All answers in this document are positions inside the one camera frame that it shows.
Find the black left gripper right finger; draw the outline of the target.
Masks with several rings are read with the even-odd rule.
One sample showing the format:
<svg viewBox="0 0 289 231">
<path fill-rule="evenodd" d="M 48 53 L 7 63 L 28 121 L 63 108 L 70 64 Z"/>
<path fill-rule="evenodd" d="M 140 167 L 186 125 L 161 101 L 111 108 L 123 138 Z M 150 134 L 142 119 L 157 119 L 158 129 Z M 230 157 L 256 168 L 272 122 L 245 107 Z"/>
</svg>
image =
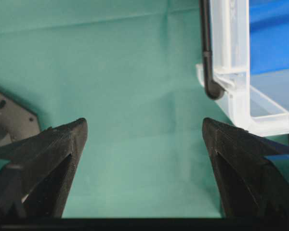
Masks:
<svg viewBox="0 0 289 231">
<path fill-rule="evenodd" d="M 289 146 L 212 118 L 202 137 L 227 218 L 289 222 Z"/>
</svg>

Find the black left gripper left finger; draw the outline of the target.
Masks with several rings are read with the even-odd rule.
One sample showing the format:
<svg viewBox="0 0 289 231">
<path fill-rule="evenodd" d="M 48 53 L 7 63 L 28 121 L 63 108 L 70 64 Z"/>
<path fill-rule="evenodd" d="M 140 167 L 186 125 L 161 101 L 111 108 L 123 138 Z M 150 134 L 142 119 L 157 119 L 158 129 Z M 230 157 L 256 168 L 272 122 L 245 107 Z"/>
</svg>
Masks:
<svg viewBox="0 0 289 231">
<path fill-rule="evenodd" d="M 61 218 L 87 137 L 79 118 L 0 147 L 0 223 Z"/>
</svg>

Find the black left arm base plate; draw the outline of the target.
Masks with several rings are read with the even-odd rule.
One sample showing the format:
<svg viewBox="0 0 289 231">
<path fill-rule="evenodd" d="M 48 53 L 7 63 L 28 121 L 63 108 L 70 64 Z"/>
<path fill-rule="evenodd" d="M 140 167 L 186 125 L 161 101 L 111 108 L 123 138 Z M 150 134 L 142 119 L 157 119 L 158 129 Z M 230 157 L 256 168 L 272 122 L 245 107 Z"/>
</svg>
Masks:
<svg viewBox="0 0 289 231">
<path fill-rule="evenodd" d="M 40 132 L 37 115 L 0 91 L 0 147 Z"/>
</svg>

